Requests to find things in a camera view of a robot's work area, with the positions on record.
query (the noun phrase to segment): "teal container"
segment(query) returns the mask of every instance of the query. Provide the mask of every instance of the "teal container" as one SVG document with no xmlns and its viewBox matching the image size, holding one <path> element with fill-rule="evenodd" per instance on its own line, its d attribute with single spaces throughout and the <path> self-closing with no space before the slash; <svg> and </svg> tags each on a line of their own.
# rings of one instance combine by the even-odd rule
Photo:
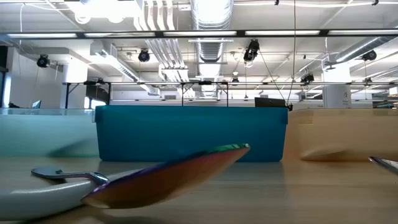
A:
<svg viewBox="0 0 398 224">
<path fill-rule="evenodd" d="M 287 108 L 97 106 L 104 161 L 159 162 L 227 144 L 248 143 L 239 161 L 282 159 Z"/>
</svg>

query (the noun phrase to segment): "spoon bowl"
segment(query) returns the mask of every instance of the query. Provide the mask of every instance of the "spoon bowl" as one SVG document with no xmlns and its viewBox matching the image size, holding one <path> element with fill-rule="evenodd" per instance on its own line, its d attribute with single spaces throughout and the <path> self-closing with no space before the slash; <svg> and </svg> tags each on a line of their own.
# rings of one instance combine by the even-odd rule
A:
<svg viewBox="0 0 398 224">
<path fill-rule="evenodd" d="M 139 208 L 175 198 L 223 172 L 250 150 L 234 144 L 142 169 L 103 184 L 82 199 L 98 208 Z"/>
</svg>

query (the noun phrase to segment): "table surface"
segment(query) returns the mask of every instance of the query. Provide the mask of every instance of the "table surface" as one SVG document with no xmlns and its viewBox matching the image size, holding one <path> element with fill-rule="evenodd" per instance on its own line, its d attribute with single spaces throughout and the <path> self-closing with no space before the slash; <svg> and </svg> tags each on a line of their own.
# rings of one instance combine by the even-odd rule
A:
<svg viewBox="0 0 398 224">
<path fill-rule="evenodd" d="M 3 157 L 0 189 L 53 184 L 30 175 L 32 168 L 43 165 L 59 166 L 65 172 L 111 174 L 152 164 Z M 397 182 L 397 176 L 370 162 L 284 159 L 278 163 L 236 163 L 194 191 L 165 203 L 127 210 L 81 206 L 29 223 L 396 223 Z"/>
</svg>

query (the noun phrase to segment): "ceiling light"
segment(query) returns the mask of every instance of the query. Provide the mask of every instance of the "ceiling light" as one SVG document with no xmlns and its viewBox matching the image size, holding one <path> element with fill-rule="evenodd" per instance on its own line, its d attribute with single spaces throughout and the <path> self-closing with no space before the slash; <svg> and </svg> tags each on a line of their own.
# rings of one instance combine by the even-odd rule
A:
<svg viewBox="0 0 398 224">
<path fill-rule="evenodd" d="M 23 38 L 76 38 L 74 33 L 58 33 L 58 34 L 6 34 L 11 39 Z"/>
<path fill-rule="evenodd" d="M 249 30 L 246 35 L 318 35 L 320 30 Z"/>
<path fill-rule="evenodd" d="M 398 34 L 396 29 L 380 29 L 380 30 L 331 30 L 328 35 L 383 35 Z"/>
<path fill-rule="evenodd" d="M 170 36 L 234 36 L 236 31 L 213 30 L 213 31 L 172 31 L 164 32 L 166 37 Z"/>
<path fill-rule="evenodd" d="M 234 42 L 233 39 L 190 39 L 188 43 L 227 43 Z"/>
<path fill-rule="evenodd" d="M 109 32 L 109 33 L 85 33 L 88 38 L 92 37 L 154 37 L 154 32 Z"/>
</svg>

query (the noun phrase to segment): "spotlight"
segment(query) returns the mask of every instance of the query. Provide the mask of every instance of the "spotlight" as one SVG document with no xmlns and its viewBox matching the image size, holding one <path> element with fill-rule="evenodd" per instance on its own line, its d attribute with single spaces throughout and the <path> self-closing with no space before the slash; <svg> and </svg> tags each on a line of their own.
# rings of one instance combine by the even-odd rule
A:
<svg viewBox="0 0 398 224">
<path fill-rule="evenodd" d="M 365 79 L 363 80 L 363 82 L 369 83 L 369 82 L 373 82 L 373 81 L 372 81 L 372 78 L 369 77 L 369 78 L 365 78 Z"/>
<path fill-rule="evenodd" d="M 138 60 L 139 60 L 140 62 L 147 62 L 147 61 L 149 61 L 148 49 L 141 49 L 141 53 L 138 55 Z"/>
<path fill-rule="evenodd" d="M 257 39 L 250 41 L 249 47 L 244 53 L 243 59 L 245 62 L 252 62 L 257 57 L 257 51 L 260 50 L 260 44 Z"/>
<path fill-rule="evenodd" d="M 40 55 L 40 58 L 37 60 L 37 66 L 40 68 L 47 68 L 50 66 L 50 60 L 48 55 Z"/>
<path fill-rule="evenodd" d="M 232 82 L 235 82 L 235 83 L 239 82 L 239 79 L 237 77 L 235 77 L 235 78 L 232 79 Z"/>
<path fill-rule="evenodd" d="M 303 78 L 301 78 L 301 82 L 313 82 L 314 81 L 314 77 L 312 73 L 309 73 L 308 75 L 304 76 Z"/>
<path fill-rule="evenodd" d="M 368 53 L 362 55 L 361 59 L 367 61 L 367 60 L 374 60 L 376 59 L 376 57 L 377 57 L 376 52 L 374 50 L 371 50 Z"/>
</svg>

